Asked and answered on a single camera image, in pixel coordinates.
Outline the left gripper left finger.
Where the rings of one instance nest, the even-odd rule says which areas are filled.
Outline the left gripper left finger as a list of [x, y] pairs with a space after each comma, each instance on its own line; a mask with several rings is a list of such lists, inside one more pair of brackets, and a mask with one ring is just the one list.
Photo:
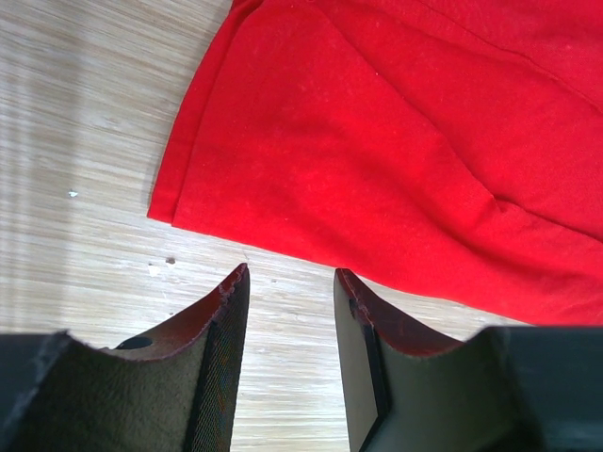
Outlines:
[[66, 331], [1, 338], [5, 451], [227, 451], [249, 269], [114, 348]]

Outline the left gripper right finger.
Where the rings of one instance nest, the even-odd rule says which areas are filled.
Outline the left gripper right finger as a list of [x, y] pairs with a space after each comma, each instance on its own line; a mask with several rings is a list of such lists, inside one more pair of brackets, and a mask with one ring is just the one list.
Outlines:
[[488, 327], [466, 341], [334, 275], [353, 451], [598, 451], [602, 331]]

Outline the red t-shirt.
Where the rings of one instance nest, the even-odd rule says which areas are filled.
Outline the red t-shirt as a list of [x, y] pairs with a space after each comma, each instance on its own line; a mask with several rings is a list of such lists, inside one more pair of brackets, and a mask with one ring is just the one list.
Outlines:
[[598, 1], [235, 1], [148, 215], [537, 325], [602, 322]]

